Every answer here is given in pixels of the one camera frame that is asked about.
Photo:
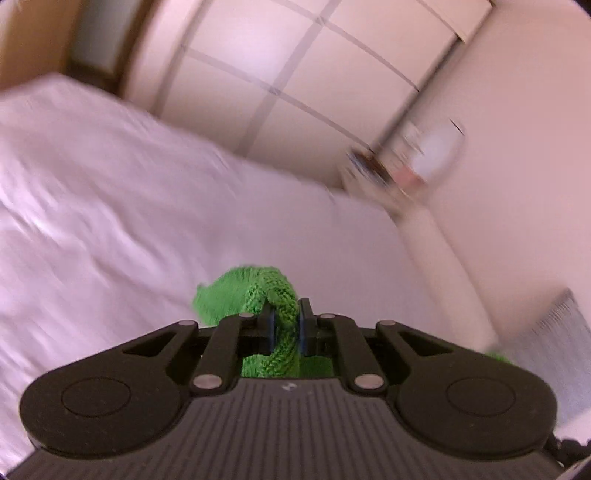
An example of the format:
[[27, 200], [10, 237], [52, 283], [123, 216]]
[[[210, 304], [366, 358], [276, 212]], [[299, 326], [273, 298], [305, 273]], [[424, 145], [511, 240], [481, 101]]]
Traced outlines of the green knitted vest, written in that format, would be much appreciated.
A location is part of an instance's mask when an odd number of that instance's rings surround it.
[[276, 347], [270, 356], [243, 359], [242, 374], [249, 378], [325, 378], [332, 375], [328, 362], [301, 362], [300, 306], [293, 285], [273, 267], [240, 266], [211, 285], [199, 285], [193, 309], [202, 322], [216, 327], [224, 317], [242, 312], [259, 314], [269, 302], [276, 309]]

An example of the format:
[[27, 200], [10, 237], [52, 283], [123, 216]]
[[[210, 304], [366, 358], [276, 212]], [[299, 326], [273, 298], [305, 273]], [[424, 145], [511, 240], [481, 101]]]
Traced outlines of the cream padded headboard cushion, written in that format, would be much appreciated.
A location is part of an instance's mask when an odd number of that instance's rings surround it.
[[461, 261], [425, 206], [415, 206], [397, 221], [415, 266], [443, 313], [454, 342], [487, 352], [499, 337]]

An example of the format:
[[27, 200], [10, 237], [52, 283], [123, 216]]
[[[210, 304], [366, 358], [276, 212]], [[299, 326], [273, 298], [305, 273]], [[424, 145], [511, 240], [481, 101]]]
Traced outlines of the white bedside shelf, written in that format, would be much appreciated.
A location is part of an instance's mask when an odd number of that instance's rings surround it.
[[[399, 163], [395, 171], [403, 165], [403, 162]], [[377, 160], [373, 152], [367, 150], [349, 150], [346, 160], [339, 165], [342, 186], [349, 195], [376, 203], [391, 216], [402, 217], [413, 208], [427, 187], [401, 190], [394, 183], [393, 174]]]

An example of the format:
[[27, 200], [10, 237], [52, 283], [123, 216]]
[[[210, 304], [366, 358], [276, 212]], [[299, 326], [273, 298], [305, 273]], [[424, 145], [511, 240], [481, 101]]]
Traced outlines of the white bed duvet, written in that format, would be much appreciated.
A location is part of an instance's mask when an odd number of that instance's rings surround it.
[[280, 269], [318, 312], [454, 342], [376, 205], [260, 166], [60, 75], [1, 95], [1, 468], [43, 373], [180, 319], [232, 267]]

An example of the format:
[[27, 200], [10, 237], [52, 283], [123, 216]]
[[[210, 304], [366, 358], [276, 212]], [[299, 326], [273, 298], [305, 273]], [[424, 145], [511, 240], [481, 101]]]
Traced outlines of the pink box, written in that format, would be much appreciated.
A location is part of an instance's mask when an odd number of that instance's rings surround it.
[[426, 185], [425, 180], [408, 165], [403, 165], [392, 175], [394, 183], [405, 191], [417, 190]]

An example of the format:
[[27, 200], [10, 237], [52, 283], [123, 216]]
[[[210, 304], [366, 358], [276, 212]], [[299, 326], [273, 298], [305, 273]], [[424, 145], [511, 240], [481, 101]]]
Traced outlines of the round mirror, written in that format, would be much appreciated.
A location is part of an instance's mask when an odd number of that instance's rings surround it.
[[435, 185], [455, 161], [465, 141], [463, 126], [447, 118], [425, 128], [408, 122], [401, 131], [404, 165]]

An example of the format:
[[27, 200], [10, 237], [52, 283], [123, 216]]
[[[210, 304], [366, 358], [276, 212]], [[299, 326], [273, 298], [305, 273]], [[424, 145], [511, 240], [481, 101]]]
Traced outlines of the grey checked pillow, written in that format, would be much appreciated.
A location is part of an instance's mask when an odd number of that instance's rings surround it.
[[590, 326], [571, 290], [564, 290], [533, 327], [499, 353], [552, 388], [559, 427], [590, 409]]

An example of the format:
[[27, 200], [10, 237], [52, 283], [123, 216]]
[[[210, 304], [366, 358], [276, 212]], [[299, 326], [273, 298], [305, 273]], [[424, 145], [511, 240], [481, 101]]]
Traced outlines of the white sliding wardrobe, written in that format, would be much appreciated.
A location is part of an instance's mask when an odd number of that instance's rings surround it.
[[162, 1], [123, 97], [235, 154], [328, 185], [378, 148], [489, 1]]

